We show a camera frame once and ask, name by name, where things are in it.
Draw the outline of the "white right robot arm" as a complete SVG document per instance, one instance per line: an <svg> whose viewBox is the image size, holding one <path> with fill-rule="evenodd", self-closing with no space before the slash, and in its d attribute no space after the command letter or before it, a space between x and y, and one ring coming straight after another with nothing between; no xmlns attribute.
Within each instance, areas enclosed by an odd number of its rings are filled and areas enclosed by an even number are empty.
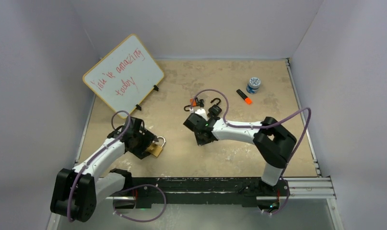
<svg viewBox="0 0 387 230"><path fill-rule="evenodd" d="M259 182L260 191L271 195L278 189L278 181L290 160L297 143L296 137L273 117L258 122L237 122L220 117L205 119L191 113L183 123L194 132L199 146L220 140L234 140L256 146L266 162Z"/></svg>

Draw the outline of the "brass padlock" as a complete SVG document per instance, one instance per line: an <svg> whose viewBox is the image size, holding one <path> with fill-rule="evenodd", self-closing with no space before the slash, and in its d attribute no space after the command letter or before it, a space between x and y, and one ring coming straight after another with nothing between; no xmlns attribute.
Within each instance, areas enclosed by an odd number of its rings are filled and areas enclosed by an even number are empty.
<svg viewBox="0 0 387 230"><path fill-rule="evenodd" d="M166 139L162 136L159 136L157 137L157 141L153 141L151 145L146 149L146 151L149 154L158 158L161 152L163 151L165 144L166 144Z"/></svg>

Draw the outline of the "orange padlock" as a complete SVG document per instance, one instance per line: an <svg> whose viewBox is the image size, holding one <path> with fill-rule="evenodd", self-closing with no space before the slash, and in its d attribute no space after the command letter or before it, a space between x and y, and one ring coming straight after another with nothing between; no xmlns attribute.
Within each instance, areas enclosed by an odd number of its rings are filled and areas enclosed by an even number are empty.
<svg viewBox="0 0 387 230"><path fill-rule="evenodd" d="M184 111L189 112L190 109L193 108L193 107L196 107L197 104L198 104L197 98L195 98L195 99L193 99L193 98L190 99L190 100L189 100L189 104L186 105L186 106L184 106Z"/></svg>

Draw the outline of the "black padlock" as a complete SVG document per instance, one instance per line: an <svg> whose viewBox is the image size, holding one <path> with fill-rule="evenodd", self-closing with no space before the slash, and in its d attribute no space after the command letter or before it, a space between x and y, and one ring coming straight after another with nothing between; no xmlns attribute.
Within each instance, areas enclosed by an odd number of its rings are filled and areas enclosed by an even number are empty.
<svg viewBox="0 0 387 230"><path fill-rule="evenodd" d="M219 104L221 103L220 98L214 98L211 100L212 106L208 109L207 117L218 117L218 115L222 112Z"/></svg>

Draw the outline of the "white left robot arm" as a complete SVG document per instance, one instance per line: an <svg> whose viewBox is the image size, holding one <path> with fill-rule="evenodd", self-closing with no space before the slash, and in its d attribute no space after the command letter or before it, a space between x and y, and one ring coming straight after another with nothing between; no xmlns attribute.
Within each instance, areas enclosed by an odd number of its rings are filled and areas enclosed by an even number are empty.
<svg viewBox="0 0 387 230"><path fill-rule="evenodd" d="M103 173L125 153L139 159L149 156L149 148L158 140L159 136L147 130L142 119L128 117L85 161L58 172L50 211L67 217L70 222L86 222L97 205L108 196L115 193L129 195L135 189L130 172L112 169L107 175Z"/></svg>

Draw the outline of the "black-headed keys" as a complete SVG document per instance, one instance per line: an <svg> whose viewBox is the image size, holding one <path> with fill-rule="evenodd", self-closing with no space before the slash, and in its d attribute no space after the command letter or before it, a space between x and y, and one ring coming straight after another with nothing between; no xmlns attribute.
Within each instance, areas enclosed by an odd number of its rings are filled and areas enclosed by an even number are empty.
<svg viewBox="0 0 387 230"><path fill-rule="evenodd" d="M203 107L204 107L204 100L203 100L203 99L196 98L196 99L195 99L194 107L200 107L200 108L203 108Z"/></svg>

